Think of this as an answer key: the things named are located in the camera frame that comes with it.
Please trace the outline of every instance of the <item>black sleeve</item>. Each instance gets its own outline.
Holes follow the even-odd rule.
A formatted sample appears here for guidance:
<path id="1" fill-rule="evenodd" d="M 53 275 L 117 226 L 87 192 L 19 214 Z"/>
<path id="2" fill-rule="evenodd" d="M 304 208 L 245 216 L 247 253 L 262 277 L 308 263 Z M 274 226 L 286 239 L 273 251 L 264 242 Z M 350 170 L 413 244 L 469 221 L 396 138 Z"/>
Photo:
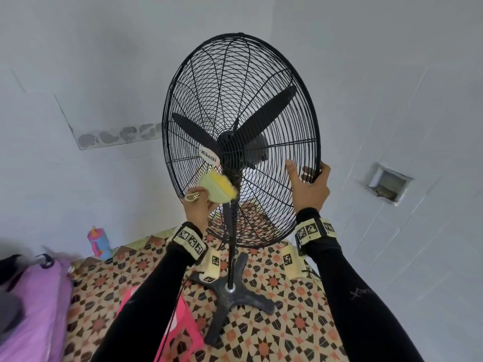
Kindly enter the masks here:
<path id="1" fill-rule="evenodd" d="M 297 214 L 297 223 L 319 217 L 315 208 L 305 208 Z M 310 241 L 305 252 L 319 268 L 330 311 L 351 362 L 423 360 L 389 308 L 351 267 L 335 238 Z"/>
<path id="2" fill-rule="evenodd" d="M 202 238 L 195 225 L 184 225 Z M 169 243 L 159 264 L 112 322 L 91 362 L 153 362 L 176 306 L 186 268 L 194 262 L 181 245 Z"/>

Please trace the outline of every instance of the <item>fan brand label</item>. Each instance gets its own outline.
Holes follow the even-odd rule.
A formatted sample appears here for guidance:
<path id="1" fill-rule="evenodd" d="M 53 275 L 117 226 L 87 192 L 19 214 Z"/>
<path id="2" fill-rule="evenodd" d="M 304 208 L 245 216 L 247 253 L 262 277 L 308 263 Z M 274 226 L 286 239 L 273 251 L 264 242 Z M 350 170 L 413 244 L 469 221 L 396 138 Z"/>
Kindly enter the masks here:
<path id="1" fill-rule="evenodd" d="M 199 155 L 201 158 L 209 165 L 218 166 L 220 165 L 220 158 L 210 149 L 204 146 L 199 147 Z"/>

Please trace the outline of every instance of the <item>wire fan grill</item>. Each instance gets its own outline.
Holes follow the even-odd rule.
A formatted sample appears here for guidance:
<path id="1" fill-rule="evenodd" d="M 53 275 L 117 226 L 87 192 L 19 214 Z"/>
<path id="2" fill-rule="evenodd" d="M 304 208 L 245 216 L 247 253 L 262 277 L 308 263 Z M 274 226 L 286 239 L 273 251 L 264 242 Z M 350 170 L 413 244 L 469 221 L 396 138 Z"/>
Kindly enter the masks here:
<path id="1" fill-rule="evenodd" d="M 183 197 L 201 174 L 221 167 L 207 164 L 199 144 L 172 119 L 182 114 L 215 139 L 243 124 L 257 109 L 290 85 L 297 92 L 263 131 L 266 157 L 243 169 L 237 245 L 259 248 L 293 231 L 295 214 L 285 160 L 319 169 L 320 136 L 311 98 L 298 73 L 268 43 L 245 34 L 216 36 L 196 48 L 176 72 L 163 112 L 164 154 L 176 193 Z M 247 147 L 257 155 L 260 147 Z M 227 240 L 222 206 L 212 214 L 209 231 Z"/>

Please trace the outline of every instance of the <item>black standing fan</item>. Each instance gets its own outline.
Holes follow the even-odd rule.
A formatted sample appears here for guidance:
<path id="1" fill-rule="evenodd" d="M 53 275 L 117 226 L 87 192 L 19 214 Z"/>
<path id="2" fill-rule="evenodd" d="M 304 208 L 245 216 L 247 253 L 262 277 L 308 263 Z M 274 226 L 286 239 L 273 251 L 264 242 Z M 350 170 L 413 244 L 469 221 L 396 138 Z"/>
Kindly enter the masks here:
<path id="1" fill-rule="evenodd" d="M 318 172 L 320 135 L 311 98 L 293 66 L 268 43 L 243 33 L 215 36 L 183 61 L 166 96 L 164 155 L 179 197 L 201 174 L 218 170 L 239 190 L 210 218 L 209 233 L 228 243 L 228 275 L 205 283 L 217 310 L 205 337 L 218 344 L 230 309 L 248 304 L 269 314 L 272 300 L 245 288 L 248 254 L 283 240 L 295 226 L 285 160 Z"/>

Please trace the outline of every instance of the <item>purple bag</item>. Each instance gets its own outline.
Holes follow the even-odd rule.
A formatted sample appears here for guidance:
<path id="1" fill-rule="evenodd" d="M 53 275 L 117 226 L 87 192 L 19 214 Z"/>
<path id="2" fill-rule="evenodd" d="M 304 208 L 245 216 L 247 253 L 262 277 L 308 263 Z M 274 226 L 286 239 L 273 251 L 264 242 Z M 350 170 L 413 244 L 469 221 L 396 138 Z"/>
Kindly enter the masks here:
<path id="1" fill-rule="evenodd" d="M 22 299 L 25 319 L 0 346 L 0 362 L 60 362 L 72 283 L 69 262 L 26 269 L 11 293 Z"/>

